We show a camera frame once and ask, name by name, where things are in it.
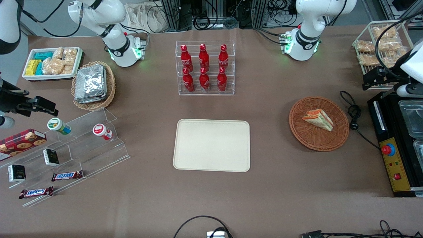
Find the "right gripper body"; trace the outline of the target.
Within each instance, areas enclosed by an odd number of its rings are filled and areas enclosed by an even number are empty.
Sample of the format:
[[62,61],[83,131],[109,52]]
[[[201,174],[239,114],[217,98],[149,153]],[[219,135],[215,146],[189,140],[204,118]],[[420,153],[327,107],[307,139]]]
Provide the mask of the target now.
[[4,113],[24,114],[18,109],[19,105],[26,102],[26,90],[21,90],[15,85],[0,80],[0,110]]

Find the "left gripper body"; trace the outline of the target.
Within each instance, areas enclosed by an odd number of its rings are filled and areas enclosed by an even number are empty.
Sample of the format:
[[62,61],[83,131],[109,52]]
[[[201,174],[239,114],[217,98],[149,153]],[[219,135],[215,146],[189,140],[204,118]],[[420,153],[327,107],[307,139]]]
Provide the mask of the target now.
[[380,83],[382,85],[392,85],[393,83],[399,83],[401,86],[411,83],[410,76],[399,67],[388,68],[386,71],[386,77]]

